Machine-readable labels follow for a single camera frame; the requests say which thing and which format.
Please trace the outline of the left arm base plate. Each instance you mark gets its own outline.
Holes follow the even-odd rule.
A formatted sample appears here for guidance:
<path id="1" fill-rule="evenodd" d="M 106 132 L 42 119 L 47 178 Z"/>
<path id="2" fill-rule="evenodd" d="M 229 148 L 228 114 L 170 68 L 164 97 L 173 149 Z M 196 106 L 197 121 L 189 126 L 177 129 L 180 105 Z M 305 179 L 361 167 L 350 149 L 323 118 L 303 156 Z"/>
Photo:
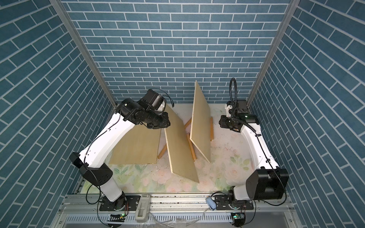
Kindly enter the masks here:
<path id="1" fill-rule="evenodd" d="M 129 211 L 135 211 L 137 209 L 139 200 L 141 196 L 139 195 L 127 195 L 125 197 L 125 205 L 128 204 Z M 114 209 L 114 205 L 110 202 L 106 196 L 103 196 L 99 201 L 99 210 L 100 211 L 117 211 Z"/>

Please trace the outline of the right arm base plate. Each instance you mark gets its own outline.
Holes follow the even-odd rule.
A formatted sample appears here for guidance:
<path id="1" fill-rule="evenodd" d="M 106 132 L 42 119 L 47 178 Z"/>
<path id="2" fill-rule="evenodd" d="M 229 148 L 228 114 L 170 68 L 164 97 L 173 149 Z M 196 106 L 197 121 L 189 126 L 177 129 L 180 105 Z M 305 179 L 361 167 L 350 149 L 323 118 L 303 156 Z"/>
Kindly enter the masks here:
<path id="1" fill-rule="evenodd" d="M 241 200 L 241 201 L 229 201 L 228 196 L 223 194 L 218 194 L 212 196 L 213 201 L 216 203 L 216 209 L 218 211 L 227 211 L 227 210 L 254 210 L 254 205 L 252 201 L 249 200 Z"/>

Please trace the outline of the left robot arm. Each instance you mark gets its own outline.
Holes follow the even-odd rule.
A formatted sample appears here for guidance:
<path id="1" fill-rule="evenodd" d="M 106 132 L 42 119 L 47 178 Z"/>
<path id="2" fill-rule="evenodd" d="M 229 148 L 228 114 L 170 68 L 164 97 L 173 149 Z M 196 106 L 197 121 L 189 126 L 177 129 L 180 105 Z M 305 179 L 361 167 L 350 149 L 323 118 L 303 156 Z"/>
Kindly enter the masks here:
<path id="1" fill-rule="evenodd" d="M 111 120 L 101 133 L 81 152 L 73 152 L 69 159 L 79 169 L 82 177 L 96 186 L 113 204 L 115 211 L 126 205 L 125 194 L 113 179 L 113 171 L 105 159 L 117 143 L 138 124 L 148 129 L 162 129 L 170 126 L 165 112 L 166 99 L 144 97 L 139 101 L 130 98 L 121 102 Z"/>

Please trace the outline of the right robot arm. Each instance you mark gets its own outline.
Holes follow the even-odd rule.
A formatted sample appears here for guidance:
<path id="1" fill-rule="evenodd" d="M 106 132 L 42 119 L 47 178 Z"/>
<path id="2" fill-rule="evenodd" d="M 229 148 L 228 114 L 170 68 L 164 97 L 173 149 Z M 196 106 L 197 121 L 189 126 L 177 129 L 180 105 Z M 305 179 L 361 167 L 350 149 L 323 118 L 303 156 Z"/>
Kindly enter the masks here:
<path id="1" fill-rule="evenodd" d="M 286 186 L 289 173 L 272 156 L 262 135 L 259 120 L 255 115 L 239 114 L 238 116 L 222 115 L 219 121 L 221 128 L 240 133 L 248 144 L 248 150 L 254 166 L 253 173 L 244 184 L 233 186 L 229 190 L 231 202 L 244 200 L 279 200 L 287 199 Z"/>

